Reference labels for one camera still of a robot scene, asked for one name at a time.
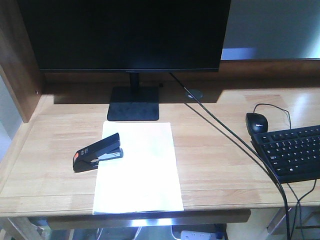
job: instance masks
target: paper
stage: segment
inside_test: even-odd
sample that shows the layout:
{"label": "paper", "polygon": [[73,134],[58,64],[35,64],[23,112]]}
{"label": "paper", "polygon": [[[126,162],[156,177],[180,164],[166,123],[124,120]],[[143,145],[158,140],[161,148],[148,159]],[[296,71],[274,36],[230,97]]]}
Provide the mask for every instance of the paper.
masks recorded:
{"label": "paper", "polygon": [[183,211],[170,123],[105,121],[102,138],[115,133],[123,158],[99,162],[93,214]]}

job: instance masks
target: desk leg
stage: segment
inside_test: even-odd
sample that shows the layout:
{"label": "desk leg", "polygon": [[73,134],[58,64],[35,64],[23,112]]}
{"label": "desk leg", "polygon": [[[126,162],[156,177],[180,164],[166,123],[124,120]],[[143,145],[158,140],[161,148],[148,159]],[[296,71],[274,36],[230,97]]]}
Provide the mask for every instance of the desk leg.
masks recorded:
{"label": "desk leg", "polygon": [[43,240],[27,217],[1,217],[0,226],[15,240]]}

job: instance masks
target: wall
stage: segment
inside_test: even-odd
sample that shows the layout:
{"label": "wall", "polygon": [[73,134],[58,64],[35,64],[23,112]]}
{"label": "wall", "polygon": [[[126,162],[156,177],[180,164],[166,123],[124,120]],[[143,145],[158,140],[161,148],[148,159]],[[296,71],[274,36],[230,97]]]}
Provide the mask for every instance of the wall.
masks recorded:
{"label": "wall", "polygon": [[232,0],[223,60],[320,58],[319,0]]}
{"label": "wall", "polygon": [[21,123],[18,110],[0,76],[0,161]]}

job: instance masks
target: white paper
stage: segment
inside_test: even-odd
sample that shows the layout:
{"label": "white paper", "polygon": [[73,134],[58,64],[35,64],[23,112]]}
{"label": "white paper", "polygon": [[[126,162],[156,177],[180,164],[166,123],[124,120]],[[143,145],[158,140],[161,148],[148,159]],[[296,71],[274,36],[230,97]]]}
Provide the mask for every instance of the white paper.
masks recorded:
{"label": "white paper", "polygon": [[93,214],[183,211],[170,123],[105,121],[102,138],[115,133],[123,158],[99,162]]}

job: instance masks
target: monitor base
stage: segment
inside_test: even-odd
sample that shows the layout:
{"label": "monitor base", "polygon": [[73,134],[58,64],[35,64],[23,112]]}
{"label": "monitor base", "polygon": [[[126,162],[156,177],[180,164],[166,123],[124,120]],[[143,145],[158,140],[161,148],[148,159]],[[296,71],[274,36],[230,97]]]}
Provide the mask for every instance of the monitor base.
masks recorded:
{"label": "monitor base", "polygon": [[118,86],[112,89],[108,121],[156,121],[159,120],[159,92],[157,87]]}

